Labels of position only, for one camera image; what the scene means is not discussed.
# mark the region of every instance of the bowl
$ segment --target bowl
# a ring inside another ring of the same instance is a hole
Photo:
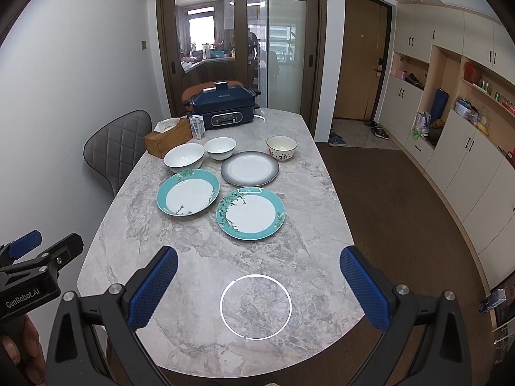
[[[202,165],[204,147],[199,143],[184,143],[168,151],[164,157],[164,163],[174,173],[184,170],[192,170]]]
[[[213,160],[223,161],[229,158],[234,152],[236,141],[232,138],[215,138],[207,141],[204,149]]]
[[[286,161],[293,157],[297,141],[289,136],[272,136],[266,140],[268,153],[277,161]]]

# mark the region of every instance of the finger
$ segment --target finger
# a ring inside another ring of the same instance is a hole
[[[35,385],[40,385],[45,382],[46,363],[41,345],[38,347],[38,356],[29,361],[25,368],[25,373],[29,380]]]
[[[0,339],[2,339],[2,345],[4,346],[7,354],[9,354],[12,362],[14,364],[18,364],[20,362],[20,352],[18,351],[18,347],[16,347],[14,341],[5,335],[0,336]]]
[[[29,356],[35,358],[38,356],[39,333],[30,320],[29,315],[25,314],[23,319],[25,328],[23,329],[22,343]]]

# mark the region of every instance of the gray marble tabletop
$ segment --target gray marble tabletop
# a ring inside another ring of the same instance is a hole
[[[363,316],[339,269],[352,236],[328,171],[300,115],[264,109],[266,120],[207,132],[228,136],[236,152],[266,152],[266,139],[287,135],[298,142],[295,156],[280,163],[266,188],[286,208],[282,227],[261,241],[239,241],[222,232],[215,211],[235,187],[220,175],[221,163],[204,156],[202,169],[220,181],[218,199],[188,217],[168,216],[155,195],[172,172],[145,153],[109,208],[82,267],[81,295],[103,293],[125,283],[162,245],[179,255],[179,269],[149,324],[138,337],[156,364],[185,374],[227,378],[264,374],[306,360],[332,345]],[[265,275],[274,280],[249,277]]]

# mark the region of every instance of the plate with floral pattern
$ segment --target plate with floral pattern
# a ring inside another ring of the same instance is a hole
[[[231,191],[216,209],[222,230],[236,239],[256,241],[279,230],[286,217],[281,199],[261,187]]]
[[[185,170],[166,180],[158,190],[159,209],[172,216],[189,216],[204,210],[220,193],[220,182],[205,170]]]

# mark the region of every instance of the orange chair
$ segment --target orange chair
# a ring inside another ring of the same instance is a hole
[[[241,87],[243,87],[243,84],[239,81],[230,80],[230,81],[228,81],[227,84],[228,85],[240,85]],[[191,96],[194,96],[195,94],[199,94],[199,92],[204,90],[205,88],[211,88],[214,86],[215,86],[214,81],[208,81],[207,83],[201,83],[201,84],[194,85],[193,87],[187,88],[182,93],[182,102],[184,103],[185,101],[189,100]],[[185,106],[185,108],[188,111],[191,111],[191,109],[192,109],[191,106]]]

